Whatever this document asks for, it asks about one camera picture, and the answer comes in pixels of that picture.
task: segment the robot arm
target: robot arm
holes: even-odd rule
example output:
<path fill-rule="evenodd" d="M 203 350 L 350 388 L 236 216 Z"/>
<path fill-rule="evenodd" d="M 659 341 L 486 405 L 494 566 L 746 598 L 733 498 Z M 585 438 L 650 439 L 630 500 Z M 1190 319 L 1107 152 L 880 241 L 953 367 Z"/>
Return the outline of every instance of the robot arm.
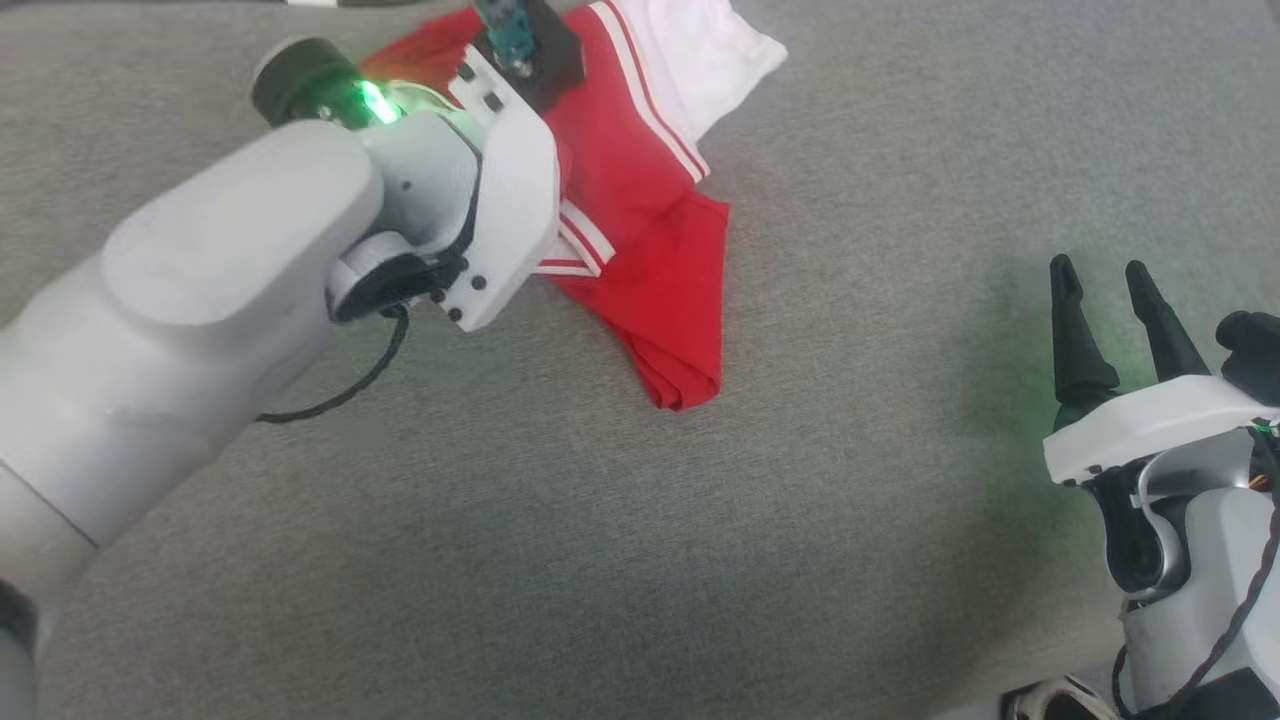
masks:
<path fill-rule="evenodd" d="M 1277 512 L 1261 478 L 1280 480 L 1280 332 L 1235 314 L 1219 340 L 1235 351 L 1210 374 L 1140 263 L 1126 272 L 1158 384 L 1120 396 L 1080 310 L 1070 260 L 1051 266 L 1057 398 L 1044 439 L 1053 482 L 1102 510 L 1107 565 L 1125 594 L 1126 650 L 1143 719 L 1280 716 L 1280 589 L 1267 583 Z"/>
<path fill-rule="evenodd" d="M 474 47 L 454 91 L 461 108 L 384 92 L 325 41 L 285 46 L 255 88 L 276 129 L 136 211 L 0 331 L 0 716 L 33 717 L 32 657 L 99 548 L 334 323 L 428 300 L 475 331 L 545 255 L 550 129 Z"/>

